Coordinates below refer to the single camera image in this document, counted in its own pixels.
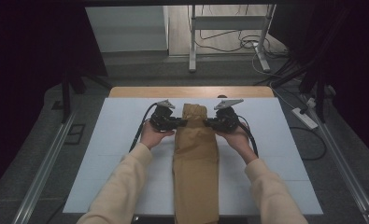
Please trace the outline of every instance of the white tabletop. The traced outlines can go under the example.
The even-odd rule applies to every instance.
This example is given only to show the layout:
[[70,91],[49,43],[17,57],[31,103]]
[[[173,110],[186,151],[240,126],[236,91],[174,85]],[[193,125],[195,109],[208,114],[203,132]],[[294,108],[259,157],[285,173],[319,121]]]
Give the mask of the white tabletop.
[[[91,142],[79,168],[76,181],[64,207],[65,213],[86,213],[93,198],[133,142],[147,108],[161,98],[106,98],[94,128]],[[322,214],[315,191],[292,139],[277,98],[246,98],[234,111],[247,119],[257,143],[259,156],[285,180],[289,191],[305,215]],[[221,99],[169,100],[181,117],[185,103],[205,105],[207,116]],[[137,215],[174,215],[172,157],[174,136],[166,137],[151,152],[149,179],[137,203]],[[217,136],[220,151],[219,207],[222,216],[259,215],[244,173],[246,164],[226,141]]]

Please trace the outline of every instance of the power strip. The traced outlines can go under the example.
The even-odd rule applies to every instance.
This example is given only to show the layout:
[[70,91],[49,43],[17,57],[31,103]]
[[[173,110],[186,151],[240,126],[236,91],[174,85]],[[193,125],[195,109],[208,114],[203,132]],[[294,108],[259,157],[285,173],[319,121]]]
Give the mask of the power strip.
[[313,130],[316,129],[318,127],[318,124],[315,123],[315,121],[313,121],[313,119],[311,119],[307,114],[301,114],[300,113],[301,109],[300,108],[295,108],[293,109],[291,112],[295,115],[295,117],[297,117],[300,121],[303,122],[304,125],[306,125],[306,127],[308,127],[308,129]]

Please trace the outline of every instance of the aluminum rail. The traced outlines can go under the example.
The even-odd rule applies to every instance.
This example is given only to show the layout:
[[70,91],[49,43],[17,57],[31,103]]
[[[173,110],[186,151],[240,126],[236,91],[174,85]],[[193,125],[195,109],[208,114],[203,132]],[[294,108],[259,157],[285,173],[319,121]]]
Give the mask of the aluminum rail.
[[318,116],[316,115],[313,109],[308,110],[311,118],[317,122],[319,125],[319,129],[324,136],[324,139],[329,146],[331,155],[335,161],[335,164],[338,168],[338,171],[341,173],[347,187],[352,194],[356,204],[359,206],[359,209],[367,223],[369,223],[369,197],[367,192],[362,187],[362,184],[359,182],[358,178],[353,173],[352,169],[345,159],[345,156],[342,154],[339,145],[335,142],[333,135],[331,134],[329,128],[325,123],[322,123]]
[[61,124],[59,128],[59,132],[56,134],[53,139],[50,148],[45,155],[44,160],[42,161],[35,178],[33,179],[32,185],[27,190],[26,195],[24,196],[23,201],[21,202],[21,206],[18,209],[17,214],[15,215],[12,223],[14,224],[25,224],[29,221],[30,216],[33,214],[35,209],[35,205],[41,195],[42,190],[47,183],[48,177],[50,176],[50,171],[53,168],[53,164],[56,161],[56,158],[59,155],[59,152],[64,143],[64,139],[67,136],[68,131],[70,130],[70,126],[73,123],[74,117],[77,114],[77,108],[73,110],[73,112],[68,117],[65,124]]

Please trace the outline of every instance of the gray carpet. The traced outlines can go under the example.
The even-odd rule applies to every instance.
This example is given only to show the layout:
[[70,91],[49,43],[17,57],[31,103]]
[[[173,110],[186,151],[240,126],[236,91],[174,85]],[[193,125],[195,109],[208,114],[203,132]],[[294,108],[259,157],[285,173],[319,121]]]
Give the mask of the gray carpet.
[[[251,66],[251,57],[201,58],[197,72],[188,73],[188,63],[182,58],[106,58],[109,77],[103,77],[113,86],[249,86],[265,78]],[[284,59],[269,60],[277,70]],[[82,95],[72,94],[78,105],[74,124],[85,124],[84,134],[77,145],[64,145],[55,162],[50,178],[38,201],[29,223],[46,223],[53,212],[64,203],[70,192],[82,162],[83,155],[92,136],[104,99],[108,91],[84,78],[87,91]],[[296,92],[299,82],[285,85]],[[292,105],[301,103],[291,94],[278,90]],[[11,223],[21,199],[32,183],[38,166],[42,162],[62,119],[61,110],[51,110],[56,101],[61,101],[61,88],[56,86],[45,95],[45,105],[15,161],[11,163],[0,180],[0,223]],[[281,102],[290,126],[305,127]],[[358,136],[342,120],[329,101],[326,101],[327,123],[336,142],[356,176],[369,195],[369,150]],[[315,157],[322,151],[320,140],[310,133],[292,130],[294,140],[302,157]],[[75,136],[66,139],[76,141]],[[339,174],[334,160],[327,152],[318,161],[305,161],[305,168],[316,191],[323,216],[306,217],[309,223],[365,223],[362,214]],[[62,214],[60,210],[51,223],[75,223],[80,215]],[[173,223],[172,218],[140,218],[138,223]],[[246,223],[244,218],[225,218],[221,223]],[[258,217],[250,217],[249,223],[260,223]]]

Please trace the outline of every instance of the sweater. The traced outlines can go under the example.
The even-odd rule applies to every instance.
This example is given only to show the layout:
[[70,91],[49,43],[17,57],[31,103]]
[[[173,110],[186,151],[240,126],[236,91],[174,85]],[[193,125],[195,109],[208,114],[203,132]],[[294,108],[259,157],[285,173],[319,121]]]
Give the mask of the sweater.
[[[151,160],[149,149],[138,143],[115,168],[78,224],[130,224]],[[284,181],[271,172],[263,160],[250,162],[245,173],[263,224],[307,223]]]

